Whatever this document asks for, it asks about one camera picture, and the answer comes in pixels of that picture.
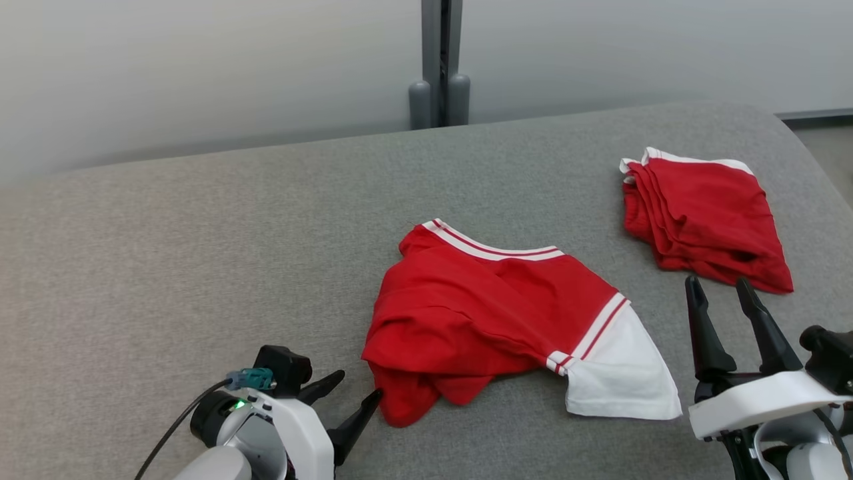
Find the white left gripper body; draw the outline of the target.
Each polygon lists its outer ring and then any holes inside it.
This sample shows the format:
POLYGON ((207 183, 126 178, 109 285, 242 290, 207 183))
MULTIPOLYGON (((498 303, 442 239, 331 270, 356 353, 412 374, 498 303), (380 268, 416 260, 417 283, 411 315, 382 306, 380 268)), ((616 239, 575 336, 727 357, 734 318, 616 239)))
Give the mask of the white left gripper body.
POLYGON ((314 409, 296 399, 250 391, 237 410, 233 447, 254 479, 333 479, 333 445, 314 409))

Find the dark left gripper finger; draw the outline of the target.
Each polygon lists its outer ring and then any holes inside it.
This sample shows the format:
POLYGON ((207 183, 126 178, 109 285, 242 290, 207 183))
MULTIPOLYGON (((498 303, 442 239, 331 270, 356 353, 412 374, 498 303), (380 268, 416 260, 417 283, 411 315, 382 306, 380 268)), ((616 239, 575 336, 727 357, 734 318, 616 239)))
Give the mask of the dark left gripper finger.
POLYGON ((319 379, 310 385, 304 386, 301 392, 297 395, 297 399, 305 405, 312 406, 318 400, 329 395, 339 383, 345 378, 345 371, 339 369, 333 373, 319 379))
POLYGON ((375 411, 380 406, 383 397, 382 389, 375 389, 366 396, 359 409, 347 417, 337 428, 327 429, 327 434, 333 445, 333 465, 341 467, 351 450, 363 434, 365 427, 371 422, 375 411))

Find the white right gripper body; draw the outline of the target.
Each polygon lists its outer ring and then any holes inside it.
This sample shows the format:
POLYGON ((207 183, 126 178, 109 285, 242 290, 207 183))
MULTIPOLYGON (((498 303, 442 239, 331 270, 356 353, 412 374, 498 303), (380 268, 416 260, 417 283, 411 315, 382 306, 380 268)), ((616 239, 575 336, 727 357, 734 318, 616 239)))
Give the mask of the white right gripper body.
POLYGON ((851 395, 835 394, 805 370, 785 371, 698 402, 688 408, 688 416, 692 434, 704 439, 851 401, 851 395))

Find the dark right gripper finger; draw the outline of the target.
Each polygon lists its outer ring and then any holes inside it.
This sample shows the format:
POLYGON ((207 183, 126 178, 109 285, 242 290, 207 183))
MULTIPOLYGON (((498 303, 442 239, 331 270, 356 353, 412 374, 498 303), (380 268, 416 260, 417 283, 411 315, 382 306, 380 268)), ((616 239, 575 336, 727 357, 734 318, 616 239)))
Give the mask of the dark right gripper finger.
POLYGON ((761 358, 759 372, 770 376, 785 371, 800 371, 804 368, 797 353, 776 324, 767 307, 746 277, 740 277, 735 285, 741 310, 750 320, 761 358))
POLYGON ((684 288, 696 379, 710 383, 717 377, 734 373, 737 369, 736 362, 722 346, 710 320, 708 300, 700 280, 695 275, 688 276, 684 288))

